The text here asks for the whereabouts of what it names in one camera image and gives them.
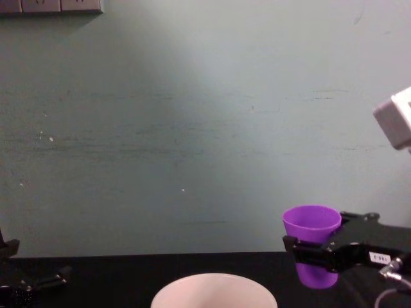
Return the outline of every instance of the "black table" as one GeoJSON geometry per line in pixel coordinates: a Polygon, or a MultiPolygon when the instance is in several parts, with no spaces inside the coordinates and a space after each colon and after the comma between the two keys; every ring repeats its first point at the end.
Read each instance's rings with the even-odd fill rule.
{"type": "MultiPolygon", "coordinates": [[[[33,276],[73,267],[71,281],[39,298],[37,307],[149,308],[166,284],[197,273],[231,273],[259,282],[275,296],[279,308],[371,308],[387,286],[373,269],[355,268],[341,274],[331,289],[312,290],[300,284],[293,259],[283,252],[210,253],[11,259],[33,276]]],[[[411,297],[394,295],[381,308],[411,307],[411,297]]]]}

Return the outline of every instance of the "wire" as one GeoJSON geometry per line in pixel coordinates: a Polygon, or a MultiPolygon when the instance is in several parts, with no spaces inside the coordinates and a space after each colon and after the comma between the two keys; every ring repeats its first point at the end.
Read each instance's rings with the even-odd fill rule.
{"type": "MultiPolygon", "coordinates": [[[[411,282],[408,281],[407,279],[402,278],[400,280],[400,282],[404,285],[406,285],[409,289],[411,289],[411,282]]],[[[393,293],[397,293],[398,290],[397,289],[388,289],[385,290],[384,292],[382,292],[380,295],[378,295],[375,304],[374,304],[374,308],[380,308],[380,303],[383,300],[383,298],[385,298],[387,295],[393,294],[393,293]]]]}

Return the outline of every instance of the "wall outlet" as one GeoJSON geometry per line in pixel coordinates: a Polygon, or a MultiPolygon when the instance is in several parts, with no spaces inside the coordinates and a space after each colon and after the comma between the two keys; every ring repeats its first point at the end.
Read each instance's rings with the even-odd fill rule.
{"type": "Polygon", "coordinates": [[[62,11],[102,12],[102,0],[61,0],[62,11]]]}
{"type": "Polygon", "coordinates": [[[60,0],[21,0],[23,13],[60,12],[60,0]]]}
{"type": "Polygon", "coordinates": [[[20,0],[0,0],[0,14],[21,13],[20,0]]]}

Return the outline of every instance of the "white label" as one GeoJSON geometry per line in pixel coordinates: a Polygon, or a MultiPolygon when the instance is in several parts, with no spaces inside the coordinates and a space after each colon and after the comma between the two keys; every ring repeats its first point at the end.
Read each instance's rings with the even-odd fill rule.
{"type": "Polygon", "coordinates": [[[374,263],[388,264],[391,262],[391,257],[382,253],[370,252],[370,260],[374,263]]]}

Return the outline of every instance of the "purple cup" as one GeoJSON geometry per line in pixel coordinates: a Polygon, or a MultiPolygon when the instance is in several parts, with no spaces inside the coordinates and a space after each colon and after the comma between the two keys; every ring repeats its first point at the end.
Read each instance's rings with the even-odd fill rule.
{"type": "MultiPolygon", "coordinates": [[[[301,205],[287,210],[283,222],[287,235],[301,241],[324,243],[341,226],[340,213],[323,205],[301,205]]],[[[296,264],[302,284],[312,289],[332,287],[338,274],[330,273],[320,266],[296,264]]]]}

